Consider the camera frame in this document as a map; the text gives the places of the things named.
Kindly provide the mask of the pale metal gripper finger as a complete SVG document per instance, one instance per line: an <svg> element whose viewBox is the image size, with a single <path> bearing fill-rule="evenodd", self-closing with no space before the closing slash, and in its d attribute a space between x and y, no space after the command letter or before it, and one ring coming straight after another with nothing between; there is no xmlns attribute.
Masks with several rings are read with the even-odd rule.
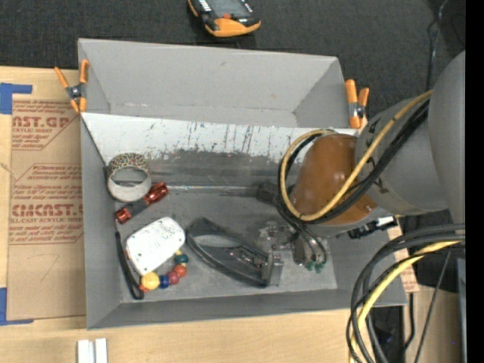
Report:
<svg viewBox="0 0 484 363"><path fill-rule="evenodd" d="M266 280L268 286L278 286L284 268L284 260L280 253L270 253L267 261Z"/></svg>
<svg viewBox="0 0 484 363"><path fill-rule="evenodd" d="M267 222L259 230L259 246L262 249L281 249L281 226L277 222Z"/></svg>

